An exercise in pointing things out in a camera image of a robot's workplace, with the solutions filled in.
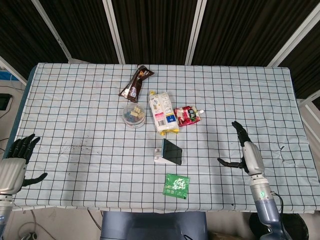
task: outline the grid pattern tablecloth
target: grid pattern tablecloth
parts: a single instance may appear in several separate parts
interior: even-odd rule
[[[260,148],[265,176],[283,197],[285,212],[320,209],[318,175],[288,69],[147,67],[155,74],[143,82],[138,99],[146,124],[134,130],[123,122],[128,101],[118,94],[137,65],[38,64],[16,137],[41,136],[26,177],[48,176],[16,195],[18,208],[255,211],[246,173],[217,161],[240,161],[231,125],[237,120]],[[205,110],[200,122],[166,136],[183,149],[181,166],[154,163],[162,137],[155,131],[150,90],[168,92],[173,107]],[[187,199],[162,194],[165,173],[190,177]]]

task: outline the brown snack package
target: brown snack package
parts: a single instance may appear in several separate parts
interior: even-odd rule
[[[142,87],[142,81],[146,78],[155,74],[153,71],[150,71],[146,66],[140,66],[134,73],[129,84],[123,89],[119,96],[123,96],[126,99],[130,100],[133,103],[138,102],[138,96]]]

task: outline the green packet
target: green packet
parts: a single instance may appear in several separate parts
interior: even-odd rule
[[[188,196],[190,177],[167,173],[163,195],[186,199]]]

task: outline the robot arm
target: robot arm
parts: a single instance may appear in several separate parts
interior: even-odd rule
[[[281,224],[269,182],[263,176],[265,166],[258,147],[251,142],[247,131],[240,123],[234,121],[232,125],[237,131],[242,147],[241,162],[226,162],[221,158],[217,160],[225,167],[244,169],[250,176],[250,189],[260,222],[270,230],[270,233],[263,235],[260,240],[291,240]]]
[[[40,137],[33,140],[34,137],[32,134],[16,140],[10,147],[7,158],[0,160],[0,237],[5,231],[14,205],[12,196],[19,192],[21,187],[39,183],[48,175],[43,173],[37,178],[25,179],[33,149],[40,140]]]

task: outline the clear plastic tub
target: clear plastic tub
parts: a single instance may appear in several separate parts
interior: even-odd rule
[[[146,122],[145,109],[137,103],[131,103],[123,109],[123,120],[129,128],[141,128]]]

